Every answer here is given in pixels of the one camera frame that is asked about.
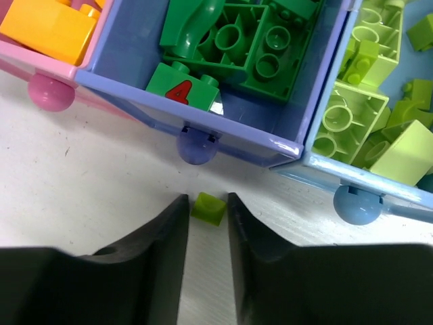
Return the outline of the green yellow lime lego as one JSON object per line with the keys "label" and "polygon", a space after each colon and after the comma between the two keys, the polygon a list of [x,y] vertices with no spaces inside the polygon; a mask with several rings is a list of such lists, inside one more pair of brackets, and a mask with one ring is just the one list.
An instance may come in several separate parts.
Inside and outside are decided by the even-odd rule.
{"label": "green yellow lime lego", "polygon": [[79,66],[107,1],[12,1],[1,34],[36,52]]}

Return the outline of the light green square lego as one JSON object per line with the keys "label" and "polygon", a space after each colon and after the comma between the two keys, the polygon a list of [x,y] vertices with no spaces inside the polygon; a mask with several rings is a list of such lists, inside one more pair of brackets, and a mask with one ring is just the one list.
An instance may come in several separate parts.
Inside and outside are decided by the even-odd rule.
{"label": "light green square lego", "polygon": [[397,67],[405,1],[363,1],[338,79],[351,85],[379,87]]}

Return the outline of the dark green lego plate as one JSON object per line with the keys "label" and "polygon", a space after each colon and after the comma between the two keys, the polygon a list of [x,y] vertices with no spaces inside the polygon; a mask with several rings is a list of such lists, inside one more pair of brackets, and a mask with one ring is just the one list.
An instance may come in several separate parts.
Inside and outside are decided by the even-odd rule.
{"label": "dark green lego plate", "polygon": [[286,103],[305,55],[322,1],[259,1],[267,7],[263,29],[246,74],[225,83],[234,89],[277,103]]}

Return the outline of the dark green 2x2 lego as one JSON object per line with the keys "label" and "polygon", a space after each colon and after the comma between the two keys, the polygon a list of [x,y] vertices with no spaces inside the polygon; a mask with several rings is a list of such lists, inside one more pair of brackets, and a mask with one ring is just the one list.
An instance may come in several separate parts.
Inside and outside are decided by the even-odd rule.
{"label": "dark green 2x2 lego", "polygon": [[223,12],[204,35],[192,58],[180,58],[164,50],[163,59],[178,61],[199,74],[226,79],[246,73],[267,13],[264,5],[225,3]]}

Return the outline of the lime 2x2 lego brick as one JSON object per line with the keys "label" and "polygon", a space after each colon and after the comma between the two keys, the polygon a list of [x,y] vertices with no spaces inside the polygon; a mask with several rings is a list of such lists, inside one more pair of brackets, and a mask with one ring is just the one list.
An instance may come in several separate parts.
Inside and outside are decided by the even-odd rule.
{"label": "lime 2x2 lego brick", "polygon": [[379,89],[336,81],[313,143],[313,152],[352,164],[389,102]]}

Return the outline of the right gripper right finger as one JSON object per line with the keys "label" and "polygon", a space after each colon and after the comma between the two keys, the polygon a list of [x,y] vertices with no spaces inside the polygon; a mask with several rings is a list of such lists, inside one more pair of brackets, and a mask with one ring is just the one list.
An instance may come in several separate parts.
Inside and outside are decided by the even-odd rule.
{"label": "right gripper right finger", "polygon": [[431,324],[432,247],[297,246],[228,195],[239,324]]}

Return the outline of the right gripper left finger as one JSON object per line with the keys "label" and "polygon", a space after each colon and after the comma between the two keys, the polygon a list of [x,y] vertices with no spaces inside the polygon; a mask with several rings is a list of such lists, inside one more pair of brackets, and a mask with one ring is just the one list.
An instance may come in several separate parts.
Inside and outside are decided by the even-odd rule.
{"label": "right gripper left finger", "polygon": [[182,194],[91,255],[1,250],[2,324],[175,324],[189,232]]}

